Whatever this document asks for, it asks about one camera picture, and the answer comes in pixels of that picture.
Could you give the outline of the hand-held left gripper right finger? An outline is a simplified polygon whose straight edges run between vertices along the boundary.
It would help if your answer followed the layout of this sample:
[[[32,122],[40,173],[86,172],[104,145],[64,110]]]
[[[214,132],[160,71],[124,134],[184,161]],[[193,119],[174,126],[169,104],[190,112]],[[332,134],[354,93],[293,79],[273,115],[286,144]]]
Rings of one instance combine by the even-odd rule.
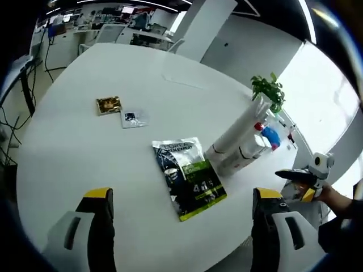
[[[282,194],[254,188],[251,271],[309,271],[325,255],[318,231]]]

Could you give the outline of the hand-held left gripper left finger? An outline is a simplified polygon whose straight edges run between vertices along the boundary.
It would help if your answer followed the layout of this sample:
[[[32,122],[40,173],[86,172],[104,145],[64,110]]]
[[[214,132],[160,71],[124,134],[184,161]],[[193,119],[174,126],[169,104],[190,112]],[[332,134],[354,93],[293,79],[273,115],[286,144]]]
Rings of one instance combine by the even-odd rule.
[[[115,271],[113,190],[88,191],[49,230],[43,256],[57,271]]]

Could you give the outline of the person's right hand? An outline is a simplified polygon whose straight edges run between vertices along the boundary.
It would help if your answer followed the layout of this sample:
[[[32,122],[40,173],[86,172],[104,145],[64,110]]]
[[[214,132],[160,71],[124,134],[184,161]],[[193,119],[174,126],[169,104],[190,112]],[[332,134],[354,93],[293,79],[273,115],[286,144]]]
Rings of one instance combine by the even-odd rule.
[[[340,194],[329,184],[323,185],[322,192],[317,200],[324,202],[334,213],[345,211],[352,203],[350,198]]]

